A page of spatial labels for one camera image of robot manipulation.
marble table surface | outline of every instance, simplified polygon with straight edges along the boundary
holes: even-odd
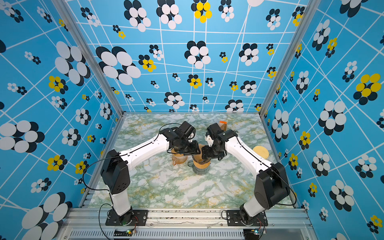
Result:
[[[257,145],[267,148],[268,160],[276,163],[258,114],[128,114],[114,148],[118,152],[127,150],[154,137],[162,125],[183,121],[195,127],[194,140],[200,144],[207,144],[204,137],[209,125],[226,121],[228,129],[237,130],[250,148]],[[251,198],[255,179],[233,155],[228,153],[221,161],[213,159],[206,175],[197,175],[188,167],[191,159],[189,156],[184,163],[173,166],[171,155],[164,152],[136,166],[130,172],[131,184],[127,188],[132,207],[238,208]],[[96,188],[105,188],[101,177]],[[95,191],[88,207],[100,207],[104,203],[111,203],[108,192]],[[289,197],[280,203],[292,204]]]

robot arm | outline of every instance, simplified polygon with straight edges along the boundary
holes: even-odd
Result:
[[[254,195],[240,207],[240,215],[246,225],[254,223],[256,216],[270,209],[289,195],[290,189],[285,168],[281,163],[272,163],[249,148],[232,130],[223,131],[218,124],[207,128],[208,146],[202,148],[202,158],[218,158],[234,155],[256,179]]]

white circle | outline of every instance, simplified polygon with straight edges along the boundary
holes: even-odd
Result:
[[[336,186],[339,189],[343,189],[344,188],[344,183],[341,180],[336,180]]]
[[[204,66],[203,62],[201,62],[201,61],[197,61],[197,62],[195,62],[195,67],[196,67],[197,69],[202,69],[203,66]]]
[[[323,29],[326,29],[329,26],[329,19],[325,20],[323,23]]]
[[[259,53],[259,49],[257,49],[257,48],[255,48],[255,49],[253,49],[253,50],[251,51],[251,54],[252,54],[253,56],[258,55],[258,53]]]
[[[283,131],[281,130],[281,128],[276,129],[275,135],[277,139],[281,138],[281,136],[283,135]]]
[[[332,190],[332,192],[333,192],[334,194],[336,194],[336,195],[338,195],[338,194],[340,193],[339,188],[338,188],[337,186],[335,186],[335,185],[333,185],[333,186],[331,187],[331,190]]]
[[[151,26],[151,20],[149,18],[143,18],[143,24],[144,26],[146,27],[150,27]]]
[[[187,61],[189,64],[194,64],[196,62],[196,58],[195,56],[193,55],[190,55],[188,58],[187,58]]]
[[[0,134],[6,137],[10,137],[16,133],[16,126],[12,123],[4,123],[0,126]]]
[[[56,43],[56,50],[59,55],[64,59],[67,59],[71,56],[70,48],[67,46],[67,44],[62,41],[58,41]]]
[[[109,66],[116,66],[117,63],[118,63],[118,60],[117,58],[115,57],[115,55],[113,55],[111,52],[108,52],[108,51],[105,51],[105,52],[102,52],[100,54],[101,56],[101,60],[109,65]]]
[[[204,63],[204,64],[209,64],[211,62],[211,57],[210,56],[204,56],[201,61]]]
[[[287,111],[284,111],[282,114],[281,114],[281,121],[282,122],[288,122],[288,117],[289,117],[289,113]]]
[[[208,54],[208,48],[206,46],[202,46],[199,50],[199,53],[202,55],[202,56],[205,56]]]
[[[247,60],[248,60],[248,57],[245,56],[245,55],[242,56],[242,57],[240,58],[240,61],[243,62],[243,63],[244,63],[245,61],[247,61]]]
[[[325,122],[325,126],[328,128],[328,129],[334,129],[335,126],[336,126],[336,122],[333,118],[329,118],[326,122]]]
[[[35,131],[28,131],[25,133],[24,135],[24,139],[27,141],[27,142],[35,142],[37,140],[37,132]]]
[[[119,75],[118,71],[111,66],[103,67],[103,72],[107,77],[110,77],[110,78],[117,78]]]
[[[345,110],[345,104],[342,101],[339,101],[334,106],[335,112],[342,113]]]
[[[277,122],[276,119],[274,119],[274,120],[272,121],[272,128],[276,130],[278,125],[279,125],[279,123]]]
[[[368,165],[363,165],[362,167],[361,167],[364,171],[369,171],[369,167],[368,167]]]
[[[288,133],[289,133],[289,126],[288,126],[288,123],[284,123],[284,124],[281,126],[281,131],[283,132],[283,135],[288,135]]]
[[[246,66],[249,66],[251,64],[252,64],[252,60],[251,59],[248,59],[248,60],[245,61],[245,65]]]
[[[36,226],[43,218],[44,211],[41,207],[34,207],[29,210],[23,217],[22,227],[30,229]]]
[[[313,157],[313,162],[318,164],[320,162],[320,159],[316,156]]]
[[[374,157],[370,157],[370,158],[368,158],[368,161],[369,161],[370,163],[376,163],[376,159],[375,159]]]
[[[355,201],[353,200],[353,198],[349,195],[346,195],[344,197],[344,200],[345,202],[349,205],[349,206],[353,206],[355,204]]]
[[[138,24],[136,18],[130,18],[130,19],[129,19],[129,23],[130,23],[131,26],[134,26],[134,27],[136,27],[137,24]]]
[[[53,212],[53,220],[55,222],[60,221],[65,217],[68,212],[68,205],[66,203],[60,204]]]
[[[336,200],[337,200],[341,205],[344,205],[344,203],[345,203],[345,199],[344,199],[344,197],[341,196],[341,195],[337,195],[337,196],[336,196]]]
[[[136,8],[130,8],[130,9],[129,9],[129,14],[130,14],[131,17],[133,17],[133,18],[137,18],[137,16],[139,15],[139,13],[137,12]]]
[[[42,232],[41,227],[34,226],[24,234],[22,240],[40,240]]]
[[[330,34],[330,32],[331,32],[331,28],[326,28],[326,30],[324,30],[324,32],[323,32],[323,36],[324,37],[328,36]]]
[[[171,21],[169,21],[168,22],[168,27],[169,27],[169,29],[175,29],[176,28],[176,23],[175,23],[175,21],[174,20],[171,20]]]
[[[52,222],[48,224],[48,226],[45,227],[45,229],[43,230],[43,233],[41,234],[41,240],[53,239],[57,234],[58,230],[59,230],[59,224],[57,222]]]
[[[199,48],[197,46],[192,46],[189,50],[189,52],[193,55],[193,56],[197,56],[199,54]]]
[[[59,194],[52,194],[50,195],[44,202],[43,210],[44,212],[52,212],[57,208],[57,206],[60,204],[60,195]]]
[[[131,56],[124,51],[120,51],[116,54],[116,60],[123,66],[130,66],[132,64]]]
[[[321,35],[318,39],[317,39],[317,44],[321,44],[324,40],[324,36]]]
[[[376,167],[375,164],[371,163],[371,164],[369,165],[369,169],[372,170],[372,171],[376,171],[376,170],[377,170],[377,167]]]
[[[317,164],[317,169],[318,169],[320,172],[324,170],[324,168],[323,168],[323,166],[322,166],[321,163],[318,163],[318,164]]]
[[[324,170],[329,171],[331,169],[331,166],[329,165],[329,163],[325,162],[323,164],[323,168],[324,168]]]
[[[182,19],[181,15],[177,14],[173,17],[173,20],[175,21],[175,23],[180,24],[183,19]]]
[[[145,18],[147,16],[147,12],[145,11],[144,8],[139,8],[137,10],[137,13],[139,14],[139,16],[141,16],[142,18]]]
[[[325,110],[326,111],[332,111],[333,110],[333,108],[334,108],[334,103],[333,103],[333,101],[331,101],[331,100],[329,100],[329,101],[327,101],[326,103],[325,103],[325,105],[324,105],[324,108],[325,108]]]
[[[29,148],[29,143],[27,141],[18,141],[16,144],[15,144],[15,151],[18,152],[18,153],[22,153],[22,152],[25,152],[27,151]]]
[[[341,126],[347,121],[347,117],[343,113],[339,113],[335,117],[336,124]]]
[[[83,55],[78,47],[73,46],[71,48],[71,55],[75,61],[80,62],[83,59]]]
[[[323,154],[323,160],[324,160],[324,162],[329,162],[328,154]]]
[[[251,55],[251,52],[252,52],[252,50],[251,50],[250,48],[247,48],[247,49],[244,51],[244,54],[245,54],[246,56],[249,56],[249,55]]]
[[[81,80],[80,74],[75,69],[72,68],[68,72],[68,77],[70,78],[70,81],[72,83],[74,83],[74,84],[80,83],[80,80]]]

black cable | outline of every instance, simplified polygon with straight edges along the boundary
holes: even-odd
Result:
[[[105,235],[103,229],[101,228],[101,223],[100,223],[100,211],[101,211],[101,207],[104,206],[104,205],[109,205],[109,206],[111,206],[110,204],[103,204],[103,205],[100,206],[100,209],[99,209],[99,226],[100,226],[100,230],[101,230],[101,232],[104,234],[104,236],[105,236],[108,240],[111,240],[109,237],[107,237],[107,235]]]
[[[271,169],[288,187],[289,189],[293,192],[293,195],[295,196],[295,202],[292,203],[292,204],[276,204],[276,205],[284,205],[284,206],[294,206],[297,202],[297,197],[296,197],[296,194],[295,192],[292,190],[292,188],[289,186],[289,184],[287,184],[281,177],[279,174],[277,174],[271,167],[269,167],[268,165],[266,165],[265,163],[263,163],[262,161],[260,161],[259,159],[257,159],[257,157],[255,157],[252,153],[250,153],[239,141],[239,138],[236,136],[236,139],[237,141],[239,142],[240,146],[242,146],[249,154],[251,154],[254,158],[256,158],[256,160],[258,160],[260,163],[262,163],[264,166],[266,166],[267,168]]]

